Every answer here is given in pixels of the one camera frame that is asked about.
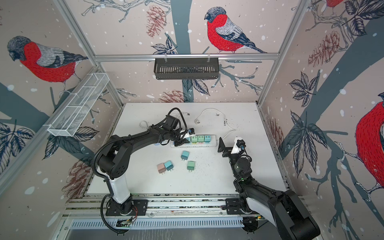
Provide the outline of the white multicolour power strip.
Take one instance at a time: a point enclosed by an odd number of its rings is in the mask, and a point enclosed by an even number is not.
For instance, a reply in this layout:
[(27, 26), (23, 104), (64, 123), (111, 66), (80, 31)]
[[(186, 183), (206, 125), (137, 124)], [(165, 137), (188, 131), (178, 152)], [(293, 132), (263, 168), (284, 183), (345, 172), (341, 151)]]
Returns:
[[(205, 110), (203, 110), (201, 112), (201, 114), (195, 119), (195, 124), (198, 125), (200, 124), (200, 120), (199, 118), (203, 116), (204, 113), (208, 112), (208, 111), (215, 111), (217, 112), (216, 113), (216, 116), (217, 117), (223, 117), (223, 124), (225, 127), (228, 127), (230, 130), (228, 133), (226, 133), (226, 135), (224, 137), (222, 137), (222, 139), (224, 140), (229, 134), (233, 133), (236, 131), (235, 128), (233, 128), (232, 126), (230, 126), (229, 122), (228, 122), (228, 119), (226, 117), (226, 115), (224, 113), (222, 113), (221, 111), (217, 110), (217, 109), (214, 109), (214, 108), (207, 108)], [(184, 144), (180, 147), (175, 147), (175, 142), (172, 142), (171, 143), (171, 148), (208, 148), (208, 147), (216, 147), (217, 144), (219, 143), (219, 138), (216, 136), (216, 135), (210, 135), (212, 137), (212, 141), (210, 143), (189, 143), (189, 144)]]

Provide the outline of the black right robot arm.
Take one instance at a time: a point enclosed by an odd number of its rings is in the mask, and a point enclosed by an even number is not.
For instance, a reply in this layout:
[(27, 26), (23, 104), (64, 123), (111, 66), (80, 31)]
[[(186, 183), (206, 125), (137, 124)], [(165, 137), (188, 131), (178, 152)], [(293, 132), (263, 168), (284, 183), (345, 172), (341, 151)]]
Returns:
[(235, 138), (233, 147), (226, 147), (219, 138), (218, 153), (229, 159), (244, 213), (260, 214), (277, 228), (283, 240), (312, 240), (320, 235), (318, 224), (294, 191), (274, 190), (252, 177), (252, 158), (242, 138)]

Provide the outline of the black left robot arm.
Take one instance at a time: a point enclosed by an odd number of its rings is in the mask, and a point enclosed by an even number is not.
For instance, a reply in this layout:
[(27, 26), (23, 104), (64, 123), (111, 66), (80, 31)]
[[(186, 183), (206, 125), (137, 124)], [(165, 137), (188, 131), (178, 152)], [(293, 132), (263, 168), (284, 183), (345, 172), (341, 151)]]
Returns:
[(131, 155), (136, 151), (154, 144), (174, 142), (177, 147), (185, 144), (186, 138), (195, 134), (188, 128), (179, 108), (173, 108), (166, 117), (146, 131), (119, 137), (113, 135), (94, 155), (91, 163), (95, 176), (104, 179), (109, 193), (106, 195), (109, 206), (118, 215), (126, 216), (136, 209), (129, 190), (125, 173), (128, 170)]

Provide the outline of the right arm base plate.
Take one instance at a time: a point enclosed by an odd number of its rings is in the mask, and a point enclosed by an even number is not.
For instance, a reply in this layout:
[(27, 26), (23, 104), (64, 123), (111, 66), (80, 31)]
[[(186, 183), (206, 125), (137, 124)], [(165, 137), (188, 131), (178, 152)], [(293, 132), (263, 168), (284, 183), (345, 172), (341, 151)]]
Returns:
[(251, 210), (245, 200), (240, 198), (225, 199), (225, 204), (221, 206), (228, 215), (260, 215), (260, 213)]

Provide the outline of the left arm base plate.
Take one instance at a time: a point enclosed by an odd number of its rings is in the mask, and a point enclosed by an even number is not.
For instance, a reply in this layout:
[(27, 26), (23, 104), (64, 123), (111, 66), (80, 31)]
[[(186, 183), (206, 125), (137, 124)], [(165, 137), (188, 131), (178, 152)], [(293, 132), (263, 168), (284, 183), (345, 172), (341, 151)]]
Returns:
[(145, 216), (148, 207), (148, 200), (127, 200), (123, 204), (115, 202), (113, 199), (107, 202), (106, 216)]

